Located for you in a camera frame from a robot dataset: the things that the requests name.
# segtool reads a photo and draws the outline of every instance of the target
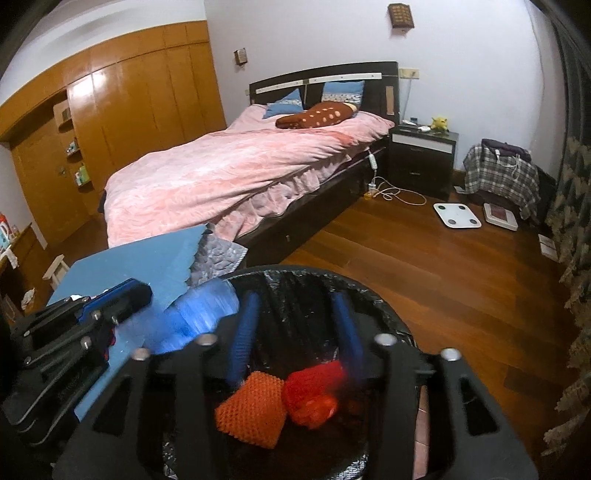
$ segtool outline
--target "wooden door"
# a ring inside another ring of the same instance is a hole
[[[68,86],[78,143],[96,190],[146,153],[226,128],[209,43],[170,46],[97,70]]]
[[[64,241],[90,218],[68,168],[53,116],[12,148],[31,213],[50,245]]]

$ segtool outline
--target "purple cloth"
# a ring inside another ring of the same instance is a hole
[[[482,146],[492,151],[498,150],[501,157],[515,157],[519,155],[522,160],[531,163],[530,153],[524,148],[517,147],[516,145],[509,145],[508,143],[499,142],[498,140],[483,138]]]

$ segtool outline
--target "blue pillow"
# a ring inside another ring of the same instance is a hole
[[[281,100],[275,103],[269,103],[263,119],[275,115],[293,115],[294,113],[303,112],[304,108],[301,104],[300,89],[296,88],[289,95],[286,95]]]
[[[326,82],[322,90],[321,102],[332,100],[333,102],[352,103],[359,110],[363,98],[364,84],[364,80],[360,82]]]

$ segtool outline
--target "red mesh bag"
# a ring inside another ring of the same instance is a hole
[[[339,402],[329,394],[318,395],[308,400],[298,410],[290,412],[293,423],[310,430],[319,428],[326,420],[332,417],[337,411]]]
[[[275,448],[287,412],[281,401],[283,380],[253,372],[234,395],[216,408],[216,425],[244,443]]]
[[[299,425],[305,424],[301,422],[301,418],[308,415],[306,413],[298,414],[298,411],[303,407],[306,407],[306,411],[314,408],[326,410],[322,406],[322,401],[316,403],[309,402],[320,395],[328,394],[338,389],[345,382],[346,378],[345,370],[338,360],[327,364],[320,364],[316,367],[305,368],[287,377],[283,386],[283,402],[294,423]],[[335,411],[336,406],[324,421],[330,418]]]

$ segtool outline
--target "pikachu plush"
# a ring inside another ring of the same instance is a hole
[[[433,118],[431,130],[435,132],[449,132],[449,129],[447,127],[447,118],[443,118],[442,116]]]

